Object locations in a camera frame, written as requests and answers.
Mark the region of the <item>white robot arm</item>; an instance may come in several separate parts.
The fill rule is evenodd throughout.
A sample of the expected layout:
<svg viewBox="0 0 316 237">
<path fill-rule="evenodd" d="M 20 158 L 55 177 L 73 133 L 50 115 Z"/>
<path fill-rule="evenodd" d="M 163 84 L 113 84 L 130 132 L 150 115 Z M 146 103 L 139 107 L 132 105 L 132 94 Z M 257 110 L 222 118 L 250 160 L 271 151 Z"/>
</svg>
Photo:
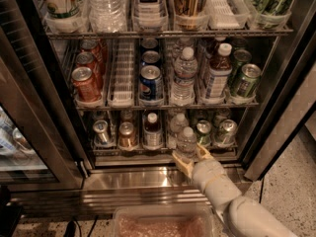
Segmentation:
<svg viewBox="0 0 316 237">
<path fill-rule="evenodd" d="M 229 178 L 224 167 L 198 145 L 197 162 L 174 150 L 177 168 L 208 199 L 213 212 L 232 237 L 298 237 L 267 209 L 245 197 Z"/>
</svg>

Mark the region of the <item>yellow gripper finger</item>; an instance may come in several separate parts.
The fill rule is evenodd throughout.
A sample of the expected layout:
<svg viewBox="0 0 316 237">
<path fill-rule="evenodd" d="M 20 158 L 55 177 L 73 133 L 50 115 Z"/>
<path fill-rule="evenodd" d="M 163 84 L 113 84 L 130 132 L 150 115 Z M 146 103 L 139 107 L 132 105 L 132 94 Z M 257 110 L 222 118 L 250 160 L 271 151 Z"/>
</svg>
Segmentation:
<svg viewBox="0 0 316 237">
<path fill-rule="evenodd" d="M 197 146 L 197 158 L 199 159 L 199 161 L 214 159 L 210 152 L 200 144 Z"/>
<path fill-rule="evenodd" d="M 180 156 L 176 151 L 172 153 L 177 168 L 189 179 L 192 177 L 195 163 L 193 160 Z"/>
</svg>

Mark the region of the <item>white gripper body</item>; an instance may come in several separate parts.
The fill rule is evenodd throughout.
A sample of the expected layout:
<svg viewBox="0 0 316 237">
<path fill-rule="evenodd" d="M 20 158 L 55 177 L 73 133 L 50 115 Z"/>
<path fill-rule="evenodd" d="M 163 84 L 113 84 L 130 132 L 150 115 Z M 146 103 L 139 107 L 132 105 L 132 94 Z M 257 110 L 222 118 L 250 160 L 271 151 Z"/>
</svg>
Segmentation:
<svg viewBox="0 0 316 237">
<path fill-rule="evenodd" d="M 198 162 L 192 173 L 193 184 L 205 195 L 216 211 L 224 211 L 230 202 L 242 195 L 215 159 Z"/>
</svg>

